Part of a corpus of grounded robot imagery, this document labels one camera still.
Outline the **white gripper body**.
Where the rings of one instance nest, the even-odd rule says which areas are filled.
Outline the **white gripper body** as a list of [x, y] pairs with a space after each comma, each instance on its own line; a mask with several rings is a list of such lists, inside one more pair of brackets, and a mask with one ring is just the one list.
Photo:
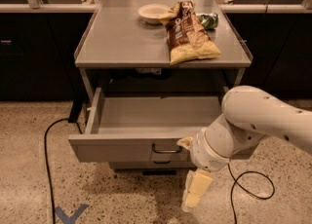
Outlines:
[[181, 138], [176, 144], [189, 151], [191, 162], [197, 168], [217, 172], [227, 166], [230, 160], [218, 155], [212, 148], [206, 138], [206, 130], [203, 128], [193, 136]]

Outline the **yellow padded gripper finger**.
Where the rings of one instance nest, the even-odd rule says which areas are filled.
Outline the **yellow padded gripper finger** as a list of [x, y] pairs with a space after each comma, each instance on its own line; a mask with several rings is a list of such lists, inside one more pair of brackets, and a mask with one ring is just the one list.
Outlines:
[[212, 182], [213, 178], [209, 172], [199, 168], [190, 170], [186, 175], [185, 189], [182, 196], [182, 210], [189, 212], [195, 208]]

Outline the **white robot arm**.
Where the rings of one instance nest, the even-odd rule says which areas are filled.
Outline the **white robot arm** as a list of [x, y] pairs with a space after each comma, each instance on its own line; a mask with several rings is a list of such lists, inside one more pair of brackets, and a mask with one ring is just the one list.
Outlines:
[[210, 187], [212, 174], [266, 136], [284, 139], [312, 154], [312, 112], [288, 105], [255, 87], [229, 90], [223, 97], [220, 116], [177, 142], [190, 152], [191, 162], [197, 167], [187, 174], [182, 209], [195, 208]]

